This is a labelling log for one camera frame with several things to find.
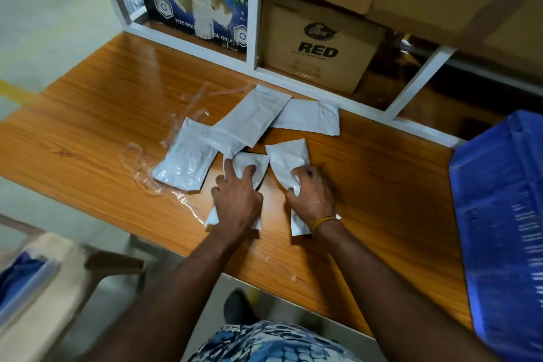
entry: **hand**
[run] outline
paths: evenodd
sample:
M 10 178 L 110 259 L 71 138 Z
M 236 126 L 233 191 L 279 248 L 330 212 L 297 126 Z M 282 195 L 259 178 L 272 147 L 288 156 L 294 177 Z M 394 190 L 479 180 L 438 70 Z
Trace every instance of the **hand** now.
M 285 196 L 306 225 L 311 226 L 323 216 L 336 217 L 336 202 L 320 168 L 301 166 L 290 173 L 300 178 L 300 195 L 296 196 L 294 191 L 289 189 Z
M 227 159 L 224 162 L 227 177 L 222 174 L 217 176 L 217 186 L 211 189 L 219 217 L 219 223 L 214 226 L 213 232 L 220 233 L 227 242 L 240 243 L 262 210 L 264 197 L 253 189 L 255 171 L 256 167 L 249 165 L 239 179 L 232 159 Z

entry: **yellow bracelet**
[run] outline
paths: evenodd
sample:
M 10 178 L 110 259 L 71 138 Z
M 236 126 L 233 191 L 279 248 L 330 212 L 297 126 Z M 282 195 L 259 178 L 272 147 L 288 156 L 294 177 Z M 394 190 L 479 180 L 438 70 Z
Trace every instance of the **yellow bracelet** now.
M 315 236 L 315 230 L 320 226 L 321 223 L 327 222 L 329 220 L 335 220 L 335 217 L 333 216 L 323 216 L 320 219 L 313 222 L 313 224 L 309 227 L 311 230 L 311 233 L 313 236 Z

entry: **white plastic bag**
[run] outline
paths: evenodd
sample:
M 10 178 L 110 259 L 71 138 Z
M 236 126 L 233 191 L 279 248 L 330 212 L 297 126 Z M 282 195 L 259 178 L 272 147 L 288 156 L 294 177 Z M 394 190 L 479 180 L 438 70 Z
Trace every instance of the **white plastic bag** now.
M 290 99 L 271 127 L 339 136 L 339 108 L 316 100 Z
M 223 157 L 223 171 L 224 171 L 224 160 L 228 159 L 226 156 Z M 258 154 L 258 153 L 247 153 L 247 152 L 240 152 L 237 153 L 234 156 L 234 159 L 232 160 L 232 165 L 234 166 L 234 171 L 236 172 L 236 176 L 238 178 L 243 177 L 243 170 L 246 166 L 249 165 L 255 165 L 256 166 L 256 172 L 253 175 L 253 189 L 256 190 L 256 188 L 260 185 L 261 181 L 264 179 L 264 174 L 266 173 L 266 169 L 268 169 L 268 162 L 270 160 L 270 157 L 267 154 Z M 219 223 L 219 216 L 217 215 L 217 208 L 213 206 L 213 209 L 211 209 L 211 213 L 207 217 L 205 221 L 205 225 L 216 225 Z M 262 229 L 262 225 L 260 223 L 260 217 L 256 219 L 256 221 L 253 224 L 253 229 Z
M 270 165 L 275 177 L 285 189 L 292 188 L 294 194 L 300 194 L 300 179 L 290 171 L 295 167 L 309 165 L 309 153 L 305 139 L 291 140 L 276 145 L 266 145 Z M 292 210 L 290 213 L 290 232 L 293 236 L 311 233 L 308 226 Z
M 214 129 L 254 147 L 292 96 L 257 85 Z
M 198 140 L 209 126 L 185 118 L 166 157 L 153 178 L 182 190 L 200 190 L 217 150 Z
M 219 132 L 211 126 L 199 138 L 222 153 L 227 159 L 232 159 L 236 153 L 245 147 L 245 144 L 227 133 Z

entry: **concrete floor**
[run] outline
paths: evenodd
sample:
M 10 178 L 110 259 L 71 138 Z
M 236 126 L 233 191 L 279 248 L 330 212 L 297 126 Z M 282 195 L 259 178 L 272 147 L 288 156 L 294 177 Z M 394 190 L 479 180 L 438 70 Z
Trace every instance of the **concrete floor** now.
M 0 0 L 0 5 L 9 7 L 0 12 L 0 120 L 19 106 L 17 95 L 9 94 L 7 87 L 39 92 L 120 32 L 109 0 Z M 146 242 L 133 247 L 126 232 L 4 178 L 0 178 L 0 213 L 75 242 L 141 257 L 148 263 L 147 286 L 182 260 Z M 22 240 L 23 235 L 0 227 L 0 249 Z M 229 276 L 220 277 L 183 360 L 225 324 L 224 300 L 238 287 L 255 289 Z M 84 352 L 131 304 L 134 294 L 134 277 L 106 278 L 51 360 L 67 360 Z M 256 310 L 259 317 L 277 322 L 317 321 L 324 336 L 362 360 L 384 360 L 372 338 L 265 292 L 258 296 Z

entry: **orange wood grain surface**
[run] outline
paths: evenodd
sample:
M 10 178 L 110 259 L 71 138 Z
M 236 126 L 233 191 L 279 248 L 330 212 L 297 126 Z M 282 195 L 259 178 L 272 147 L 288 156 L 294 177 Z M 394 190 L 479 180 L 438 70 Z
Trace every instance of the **orange wood grain surface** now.
M 150 195 L 122 167 L 128 143 L 151 164 L 180 114 L 205 84 L 209 92 L 253 87 L 258 80 L 132 35 L 119 35 L 0 124 L 0 174 L 128 232 L 188 255 L 206 231 L 171 193 Z M 213 124 L 245 93 L 207 96 L 190 114 Z M 471 324 L 447 162 L 451 150 L 341 111 L 341 135 L 269 129 L 264 144 L 307 139 L 311 162 L 335 184 L 345 226 L 455 318 Z M 201 217 L 221 172 L 219 155 L 199 193 Z M 285 190 L 268 168 L 262 231 L 226 272 L 242 281 L 370 333 L 327 250 L 291 238 Z

